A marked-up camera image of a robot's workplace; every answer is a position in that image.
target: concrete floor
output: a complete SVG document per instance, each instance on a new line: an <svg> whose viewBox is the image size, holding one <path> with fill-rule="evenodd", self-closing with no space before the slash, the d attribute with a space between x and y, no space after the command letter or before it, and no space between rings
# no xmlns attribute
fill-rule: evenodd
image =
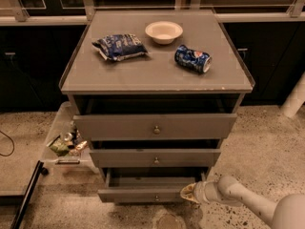
<svg viewBox="0 0 305 229"><path fill-rule="evenodd" d="M0 114L0 130L15 142L15 152L0 156L0 192L24 191L44 149L56 113ZM241 107L233 131L209 179L232 175L249 189L274 201L305 194L305 108L293 118L277 106ZM0 153L10 152L0 135ZM68 170L45 164L21 228L269 228L245 207L103 203L96 191L101 177L91 169ZM0 207L0 228L10 228L14 207Z"/></svg>

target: blue can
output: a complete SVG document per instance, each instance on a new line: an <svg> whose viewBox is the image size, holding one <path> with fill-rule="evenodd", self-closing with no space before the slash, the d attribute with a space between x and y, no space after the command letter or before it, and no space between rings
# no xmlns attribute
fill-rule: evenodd
<svg viewBox="0 0 305 229"><path fill-rule="evenodd" d="M174 61L179 66L200 74L206 73L212 64L212 58L208 53L190 50L185 45L178 47Z"/></svg>

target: black cabinet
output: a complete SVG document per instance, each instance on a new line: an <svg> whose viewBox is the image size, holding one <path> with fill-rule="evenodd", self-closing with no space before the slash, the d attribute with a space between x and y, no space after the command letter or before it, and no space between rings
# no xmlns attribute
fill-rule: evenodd
<svg viewBox="0 0 305 229"><path fill-rule="evenodd" d="M305 23L232 23L225 28L255 80L242 104L282 104L304 72Z"/></svg>
<svg viewBox="0 0 305 229"><path fill-rule="evenodd" d="M3 27L0 110L57 111L58 83L85 26Z"/></svg>

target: cord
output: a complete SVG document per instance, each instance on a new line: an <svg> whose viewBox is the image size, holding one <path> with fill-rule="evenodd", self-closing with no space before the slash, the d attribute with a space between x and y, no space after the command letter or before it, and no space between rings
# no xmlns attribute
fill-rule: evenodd
<svg viewBox="0 0 305 229"><path fill-rule="evenodd" d="M3 154L0 154L0 156L11 156L12 153L15 151L15 143L13 142L13 140L8 136L6 135L4 132L0 131L0 133L4 136L6 136L10 141L11 141L11 144L12 144L12 150L11 152L8 154L8 155L3 155Z"/></svg>

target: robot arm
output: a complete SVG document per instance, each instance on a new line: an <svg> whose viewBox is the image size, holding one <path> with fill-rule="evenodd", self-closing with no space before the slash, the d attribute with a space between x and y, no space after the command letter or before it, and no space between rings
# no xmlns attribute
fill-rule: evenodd
<svg viewBox="0 0 305 229"><path fill-rule="evenodd" d="M304 195L287 196L275 203L248 190L234 177L221 177L218 182L190 184L182 189L181 197L197 203L244 204L273 229L305 228Z"/></svg>

